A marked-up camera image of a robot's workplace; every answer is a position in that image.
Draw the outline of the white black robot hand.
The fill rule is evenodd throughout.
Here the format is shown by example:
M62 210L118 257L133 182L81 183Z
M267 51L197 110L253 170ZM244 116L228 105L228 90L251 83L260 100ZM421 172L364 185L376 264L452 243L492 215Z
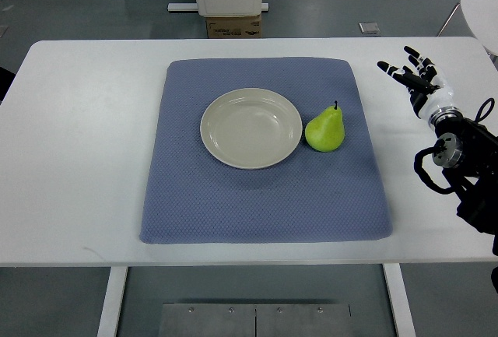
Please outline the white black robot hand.
M404 46L404 51L412 68L406 65L399 68L385 61L379 61L377 66L408 90L416 116L430 121L439 109L454 106L453 88L441 68L428 57L410 46Z

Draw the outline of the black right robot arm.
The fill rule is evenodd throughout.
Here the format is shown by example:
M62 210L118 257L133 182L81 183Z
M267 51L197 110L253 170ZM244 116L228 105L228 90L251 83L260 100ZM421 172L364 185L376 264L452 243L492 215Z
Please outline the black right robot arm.
M497 137L481 124L493 110L495 100L487 99L475 119L457 111L443 114L436 121L437 141L419 151L414 171L431 190L460 199L457 216L480 233L497 235ZM437 185L423 169L423 160L430 156L442 168L449 186Z

